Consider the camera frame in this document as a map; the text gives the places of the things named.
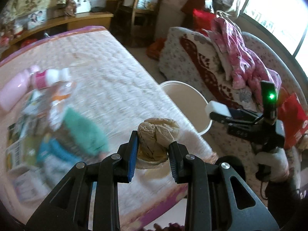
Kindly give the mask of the gloved right hand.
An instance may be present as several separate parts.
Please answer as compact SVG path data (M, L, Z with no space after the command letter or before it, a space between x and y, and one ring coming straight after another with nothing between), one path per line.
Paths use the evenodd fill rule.
M255 155L255 160L260 165L270 167L268 181L283 182L288 179L289 163L283 148L276 148L273 153L259 152Z

